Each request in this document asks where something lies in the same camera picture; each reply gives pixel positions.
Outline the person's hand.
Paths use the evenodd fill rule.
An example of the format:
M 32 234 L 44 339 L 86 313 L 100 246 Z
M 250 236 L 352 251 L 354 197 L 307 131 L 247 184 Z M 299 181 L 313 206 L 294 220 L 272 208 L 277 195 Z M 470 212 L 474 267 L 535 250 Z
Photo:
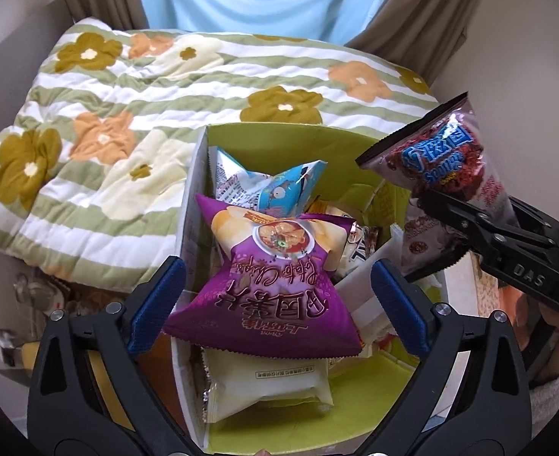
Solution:
M 518 291 L 514 332 L 529 383 L 540 386 L 559 377 L 559 312 Z

